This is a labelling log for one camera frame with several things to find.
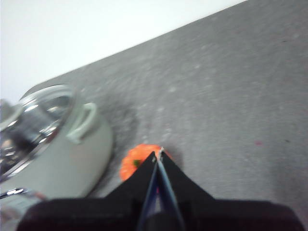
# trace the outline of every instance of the pot lid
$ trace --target pot lid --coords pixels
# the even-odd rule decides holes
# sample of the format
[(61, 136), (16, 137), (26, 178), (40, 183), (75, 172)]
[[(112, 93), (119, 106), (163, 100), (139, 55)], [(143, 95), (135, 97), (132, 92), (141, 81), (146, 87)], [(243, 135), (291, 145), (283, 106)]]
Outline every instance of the pot lid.
[(69, 116), (73, 101), (74, 93), (65, 85), (36, 91), (15, 106), (1, 100), (1, 181), (46, 148)]

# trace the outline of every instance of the cooking pot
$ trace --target cooking pot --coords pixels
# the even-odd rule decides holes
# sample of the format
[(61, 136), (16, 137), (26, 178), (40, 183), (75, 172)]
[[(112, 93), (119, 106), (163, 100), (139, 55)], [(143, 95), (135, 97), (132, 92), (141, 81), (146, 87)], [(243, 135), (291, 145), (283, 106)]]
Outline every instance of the cooking pot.
[(66, 85), (1, 100), (1, 191), (30, 188), (47, 198), (82, 197), (105, 170), (112, 132), (94, 103)]

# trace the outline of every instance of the gray carpet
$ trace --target gray carpet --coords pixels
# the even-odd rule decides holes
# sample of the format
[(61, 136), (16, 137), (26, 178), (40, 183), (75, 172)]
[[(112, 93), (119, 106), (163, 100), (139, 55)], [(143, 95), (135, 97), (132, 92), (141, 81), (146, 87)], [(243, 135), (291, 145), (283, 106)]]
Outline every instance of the gray carpet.
[(58, 83), (115, 133), (95, 195), (120, 184), (130, 148), (157, 143), (214, 197), (288, 205), (308, 229), (308, 1), (250, 0), (31, 91)]

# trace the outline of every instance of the orange object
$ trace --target orange object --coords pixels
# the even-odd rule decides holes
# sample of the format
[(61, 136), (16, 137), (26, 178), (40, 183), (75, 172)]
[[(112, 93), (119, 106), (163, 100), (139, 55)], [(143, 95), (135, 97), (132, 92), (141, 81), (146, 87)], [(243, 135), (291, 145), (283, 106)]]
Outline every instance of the orange object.
[(127, 156), (122, 160), (120, 169), (120, 178), (125, 181), (130, 178), (136, 169), (143, 163), (143, 161), (152, 153), (155, 152), (156, 157), (161, 150), (161, 147), (155, 144), (139, 144), (133, 149), (130, 149)]

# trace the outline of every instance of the pot handle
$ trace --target pot handle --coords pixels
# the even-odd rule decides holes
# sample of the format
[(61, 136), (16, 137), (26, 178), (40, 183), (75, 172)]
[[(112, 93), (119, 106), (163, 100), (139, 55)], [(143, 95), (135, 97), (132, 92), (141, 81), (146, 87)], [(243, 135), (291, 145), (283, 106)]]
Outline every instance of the pot handle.
[(97, 106), (94, 103), (86, 103), (83, 105), (82, 112), (79, 114), (75, 124), (72, 126), (66, 137), (75, 144), (81, 143), (81, 138), (93, 127), (95, 117), (97, 115)]

